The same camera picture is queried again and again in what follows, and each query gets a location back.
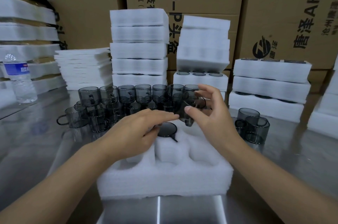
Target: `hand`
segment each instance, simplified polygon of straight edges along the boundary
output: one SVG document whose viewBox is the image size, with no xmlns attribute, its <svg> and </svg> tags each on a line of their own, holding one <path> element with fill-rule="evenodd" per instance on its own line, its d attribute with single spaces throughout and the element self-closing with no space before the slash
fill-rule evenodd
<svg viewBox="0 0 338 224">
<path fill-rule="evenodd" d="M 155 141 L 156 125 L 179 118 L 171 112 L 145 109 L 122 118 L 95 141 L 108 156 L 109 164 L 146 152 Z"/>
<path fill-rule="evenodd" d="M 184 110 L 199 125 L 210 144 L 218 152 L 245 144 L 237 133 L 220 91 L 205 84 L 199 84 L 198 87 L 200 90 L 196 92 L 209 99 L 207 106 L 211 107 L 212 110 L 201 112 L 194 107 L 185 107 Z"/>
</svg>

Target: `person's right hand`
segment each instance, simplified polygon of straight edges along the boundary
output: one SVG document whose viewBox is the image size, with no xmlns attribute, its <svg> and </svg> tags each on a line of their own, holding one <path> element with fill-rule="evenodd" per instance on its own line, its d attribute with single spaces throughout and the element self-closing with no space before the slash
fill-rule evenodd
<svg viewBox="0 0 338 224">
<path fill-rule="evenodd" d="M 205 84 L 199 84 L 198 87 L 200 90 L 196 92 L 210 100 L 212 111 L 201 112 L 194 107 L 185 107 L 184 110 L 195 120 L 210 144 L 220 153 L 244 145 L 245 142 L 236 131 L 221 92 Z"/>
</svg>

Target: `forearm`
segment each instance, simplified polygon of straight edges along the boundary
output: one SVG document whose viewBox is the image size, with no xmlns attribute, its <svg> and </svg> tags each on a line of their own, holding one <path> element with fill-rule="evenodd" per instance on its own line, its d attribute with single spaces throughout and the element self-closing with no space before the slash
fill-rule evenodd
<svg viewBox="0 0 338 224">
<path fill-rule="evenodd" d="M 0 223 L 65 223 L 109 164 L 99 147 L 82 147 L 52 175 L 4 209 Z"/>
<path fill-rule="evenodd" d="M 338 204 L 239 143 L 221 151 L 285 223 L 337 223 Z"/>
</svg>

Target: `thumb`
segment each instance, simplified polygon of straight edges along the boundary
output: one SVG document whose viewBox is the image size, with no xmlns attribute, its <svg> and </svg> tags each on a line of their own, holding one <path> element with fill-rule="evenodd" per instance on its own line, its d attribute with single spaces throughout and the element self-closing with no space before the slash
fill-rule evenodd
<svg viewBox="0 0 338 224">
<path fill-rule="evenodd" d="M 154 126 L 154 128 L 152 128 L 150 132 L 148 132 L 145 136 L 142 137 L 143 143 L 145 147 L 147 148 L 147 150 L 154 143 L 155 139 L 157 138 L 158 132 L 159 132 L 159 127 Z"/>
<path fill-rule="evenodd" d="M 195 107 L 187 106 L 184 111 L 197 122 L 199 127 L 203 126 L 208 120 L 208 116 Z"/>
</svg>

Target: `person's left hand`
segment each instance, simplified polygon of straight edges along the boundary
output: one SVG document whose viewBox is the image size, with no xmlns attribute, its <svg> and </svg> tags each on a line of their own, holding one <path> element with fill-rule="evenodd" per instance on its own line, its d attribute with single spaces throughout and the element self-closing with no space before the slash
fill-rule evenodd
<svg viewBox="0 0 338 224">
<path fill-rule="evenodd" d="M 155 125 L 178 118 L 171 112 L 145 109 L 122 118 L 95 143 L 113 164 L 146 152 L 157 137 L 159 127 Z"/>
</svg>

